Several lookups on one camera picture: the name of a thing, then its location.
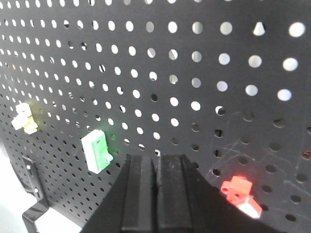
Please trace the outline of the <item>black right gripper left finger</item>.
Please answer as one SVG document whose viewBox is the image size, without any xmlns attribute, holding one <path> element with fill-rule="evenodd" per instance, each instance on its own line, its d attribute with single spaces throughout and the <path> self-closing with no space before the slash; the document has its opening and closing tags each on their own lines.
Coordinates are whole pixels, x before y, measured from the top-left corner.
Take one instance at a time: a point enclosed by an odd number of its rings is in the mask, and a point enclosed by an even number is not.
<svg viewBox="0 0 311 233">
<path fill-rule="evenodd" d="M 155 233 L 156 174 L 149 157 L 127 155 L 112 188 L 83 233 Z"/>
</svg>

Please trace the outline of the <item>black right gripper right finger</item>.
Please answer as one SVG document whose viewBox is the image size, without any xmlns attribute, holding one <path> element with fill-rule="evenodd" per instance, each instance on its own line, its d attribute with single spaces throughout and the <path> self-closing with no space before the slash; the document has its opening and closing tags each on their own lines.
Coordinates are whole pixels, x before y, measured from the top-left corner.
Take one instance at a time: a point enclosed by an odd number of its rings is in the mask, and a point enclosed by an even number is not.
<svg viewBox="0 0 311 233">
<path fill-rule="evenodd" d="M 163 155 L 157 168 L 160 233 L 275 233 L 230 204 L 185 155 Z"/>
</svg>

